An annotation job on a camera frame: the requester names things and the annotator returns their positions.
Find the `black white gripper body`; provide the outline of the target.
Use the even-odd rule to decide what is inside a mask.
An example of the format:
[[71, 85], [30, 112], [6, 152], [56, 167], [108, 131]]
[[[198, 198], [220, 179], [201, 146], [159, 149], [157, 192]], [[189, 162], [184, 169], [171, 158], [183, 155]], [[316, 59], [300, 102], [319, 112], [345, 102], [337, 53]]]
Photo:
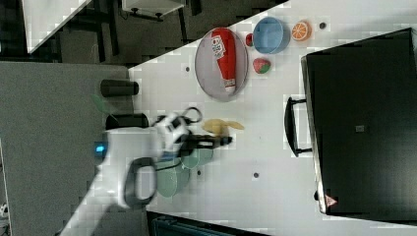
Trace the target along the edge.
[[193, 121], [173, 112], [161, 115], [152, 124], [163, 138], [163, 153], [172, 157], [190, 155], [197, 147], [197, 136], [189, 129]]

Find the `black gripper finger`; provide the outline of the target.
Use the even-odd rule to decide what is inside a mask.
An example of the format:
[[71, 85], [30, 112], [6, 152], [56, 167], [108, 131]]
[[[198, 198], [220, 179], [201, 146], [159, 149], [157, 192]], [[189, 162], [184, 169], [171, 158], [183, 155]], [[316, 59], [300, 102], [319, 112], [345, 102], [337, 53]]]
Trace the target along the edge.
[[212, 137], [207, 138], [208, 146], [210, 148], [219, 148], [231, 144], [233, 141], [232, 137]]

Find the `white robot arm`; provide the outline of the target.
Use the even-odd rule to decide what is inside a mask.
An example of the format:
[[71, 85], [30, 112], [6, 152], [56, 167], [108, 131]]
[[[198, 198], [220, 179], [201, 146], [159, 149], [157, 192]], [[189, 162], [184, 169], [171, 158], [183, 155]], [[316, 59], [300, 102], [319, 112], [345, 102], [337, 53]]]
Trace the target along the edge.
[[160, 161], [185, 157], [198, 148], [215, 149], [232, 142], [230, 137], [195, 135], [187, 119], [172, 112], [146, 127], [126, 127], [106, 132], [107, 147], [89, 189], [57, 236], [92, 236], [110, 207], [141, 209], [156, 194], [139, 189], [146, 181], [156, 185]]

